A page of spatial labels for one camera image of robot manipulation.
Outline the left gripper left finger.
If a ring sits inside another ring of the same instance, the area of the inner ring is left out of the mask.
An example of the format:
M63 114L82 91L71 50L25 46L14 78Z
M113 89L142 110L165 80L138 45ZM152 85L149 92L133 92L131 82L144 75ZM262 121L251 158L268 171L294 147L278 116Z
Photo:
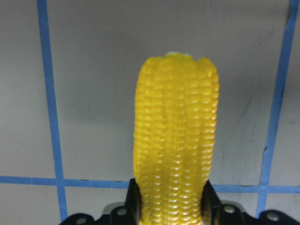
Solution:
M133 224L138 225L141 217L141 193L134 178L129 181L125 206L130 212Z

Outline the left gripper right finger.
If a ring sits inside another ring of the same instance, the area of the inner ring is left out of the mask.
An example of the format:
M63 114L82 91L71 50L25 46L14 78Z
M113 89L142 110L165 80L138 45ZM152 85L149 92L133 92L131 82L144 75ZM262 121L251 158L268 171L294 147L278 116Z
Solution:
M217 225L217 212L221 201L211 182L206 181L201 199L201 216L203 225Z

